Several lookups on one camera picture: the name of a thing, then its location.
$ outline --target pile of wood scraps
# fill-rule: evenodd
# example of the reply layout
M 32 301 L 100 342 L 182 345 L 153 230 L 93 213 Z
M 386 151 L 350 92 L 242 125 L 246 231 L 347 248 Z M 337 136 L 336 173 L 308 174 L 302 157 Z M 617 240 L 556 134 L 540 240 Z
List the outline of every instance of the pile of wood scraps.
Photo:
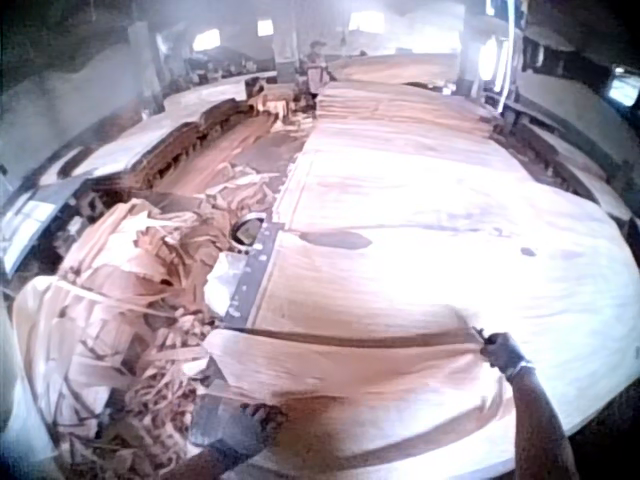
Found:
M 193 211 L 116 205 L 55 276 L 16 298 L 28 379 L 70 475 L 149 477 L 186 454 L 201 343 L 216 321 L 206 277 L 232 248 L 233 222 L 273 203 L 268 175 L 228 164 L 218 174 L 224 183 Z

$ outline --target wood veneer sheet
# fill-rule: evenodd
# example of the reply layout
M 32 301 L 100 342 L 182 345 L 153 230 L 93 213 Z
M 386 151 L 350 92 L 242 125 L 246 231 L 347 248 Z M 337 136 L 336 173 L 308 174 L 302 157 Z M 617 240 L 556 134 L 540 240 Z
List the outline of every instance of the wood veneer sheet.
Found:
M 278 404 L 289 415 L 278 445 L 257 459 L 280 472 L 422 455 L 513 411 L 510 390 L 473 343 L 337 347 L 221 329 L 204 345 L 236 398 Z

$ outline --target wooden board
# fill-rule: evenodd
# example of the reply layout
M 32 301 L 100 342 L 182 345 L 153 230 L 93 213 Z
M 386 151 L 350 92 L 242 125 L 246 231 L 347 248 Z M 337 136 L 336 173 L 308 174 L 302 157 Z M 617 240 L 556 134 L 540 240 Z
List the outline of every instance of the wooden board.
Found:
M 457 100 L 434 104 L 464 120 Z M 311 378 L 338 381 L 351 362 L 376 370 L 356 349 L 338 358 L 327 344 L 423 338 L 467 322 L 516 338 L 569 432 L 638 377 L 640 276 L 598 205 L 535 183 L 464 121 L 435 128 L 426 119 L 422 132 L 417 117 L 410 129 L 351 121 L 320 122 L 274 209 L 285 231 L 250 319 L 261 336 L 214 349 L 233 385 L 283 398 L 282 376 L 291 392 Z M 368 241 L 345 249 L 304 235 L 345 231 Z M 290 348 L 292 336 L 306 348 Z M 350 386 L 362 378 L 354 373 Z M 467 380 L 477 380 L 471 370 Z M 285 402 L 284 444 L 243 478 L 252 469 L 258 478 L 487 477 L 513 466 L 513 413 L 475 429 L 461 420 L 464 435 L 451 437 L 439 426 L 467 418 L 475 390 L 459 403 L 455 391 L 418 383 L 389 403 L 364 405 L 353 391 L 338 402 Z
M 338 60 L 329 70 L 339 81 L 445 85 L 458 76 L 458 54 L 405 54 Z
M 622 222 L 629 221 L 633 216 L 633 213 L 625 205 L 620 195 L 604 180 L 594 177 L 573 165 L 562 165 L 558 170 L 569 180 L 578 193 L 600 205 L 610 216 Z
M 578 168 L 602 181 L 607 179 L 607 175 L 596 162 L 554 134 L 528 122 L 518 124 L 516 132 L 540 155 L 550 161 Z

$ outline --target gloved hand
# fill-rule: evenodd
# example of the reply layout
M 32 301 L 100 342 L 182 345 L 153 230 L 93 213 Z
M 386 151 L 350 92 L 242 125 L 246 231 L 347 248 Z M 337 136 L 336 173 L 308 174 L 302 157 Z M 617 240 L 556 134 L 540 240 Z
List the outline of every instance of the gloved hand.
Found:
M 222 457 L 225 470 L 231 470 L 267 448 L 286 419 L 278 407 L 243 404 L 228 417 L 222 427 L 222 437 L 209 448 Z
M 489 360 L 492 367 L 497 367 L 508 381 L 511 381 L 522 367 L 533 366 L 508 333 L 489 335 L 485 345 L 480 349 L 480 354 Z

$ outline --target human hand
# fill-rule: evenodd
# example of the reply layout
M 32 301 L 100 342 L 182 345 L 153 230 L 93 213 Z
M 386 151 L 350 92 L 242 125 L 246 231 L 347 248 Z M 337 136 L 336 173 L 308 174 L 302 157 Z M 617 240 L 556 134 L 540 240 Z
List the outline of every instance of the human hand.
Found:
M 245 403 L 229 416 L 220 440 L 249 459 L 271 445 L 286 419 L 279 407 Z
M 497 367 L 507 380 L 527 363 L 520 347 L 508 333 L 489 335 L 485 345 L 480 349 L 480 354 L 489 360 L 492 367 Z

